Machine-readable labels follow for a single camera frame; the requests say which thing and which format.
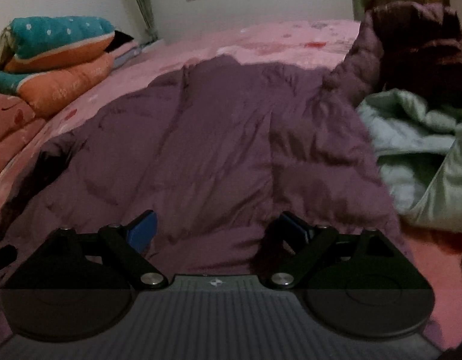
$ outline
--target light green blanket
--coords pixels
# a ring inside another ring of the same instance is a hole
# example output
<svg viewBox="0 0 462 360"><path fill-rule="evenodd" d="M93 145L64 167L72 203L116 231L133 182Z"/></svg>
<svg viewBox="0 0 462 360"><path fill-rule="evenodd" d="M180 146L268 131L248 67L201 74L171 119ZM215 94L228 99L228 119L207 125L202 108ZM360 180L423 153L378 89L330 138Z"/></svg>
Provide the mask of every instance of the light green blanket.
<svg viewBox="0 0 462 360"><path fill-rule="evenodd" d="M366 97L357 112L398 213L462 232L462 109L429 110L422 97L393 89Z"/></svg>

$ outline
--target gray plastic base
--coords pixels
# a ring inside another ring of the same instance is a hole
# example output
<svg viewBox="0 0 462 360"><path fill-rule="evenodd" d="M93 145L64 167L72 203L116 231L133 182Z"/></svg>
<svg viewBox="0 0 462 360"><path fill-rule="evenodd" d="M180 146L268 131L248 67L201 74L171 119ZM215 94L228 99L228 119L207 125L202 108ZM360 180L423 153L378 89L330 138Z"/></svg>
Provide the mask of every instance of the gray plastic base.
<svg viewBox="0 0 462 360"><path fill-rule="evenodd" d="M386 342L343 337L308 315L289 291L256 276L176 276L140 293L126 316L95 337L45 343L14 335L0 360L436 360L419 334Z"/></svg>

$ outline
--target pink bedsheet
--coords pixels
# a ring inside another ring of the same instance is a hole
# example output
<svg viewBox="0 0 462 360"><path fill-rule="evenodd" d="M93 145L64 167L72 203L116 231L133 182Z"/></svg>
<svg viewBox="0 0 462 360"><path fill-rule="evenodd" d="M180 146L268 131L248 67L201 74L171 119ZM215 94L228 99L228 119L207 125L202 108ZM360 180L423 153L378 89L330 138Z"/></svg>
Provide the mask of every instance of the pink bedsheet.
<svg viewBox="0 0 462 360"><path fill-rule="evenodd" d="M351 20L290 21L210 33L199 40L156 47L112 72L57 114L0 174L0 209L11 186L33 154L48 139L80 126L116 98L146 87L163 73L228 54L241 63L279 61L302 68L333 69L359 32Z"/></svg>

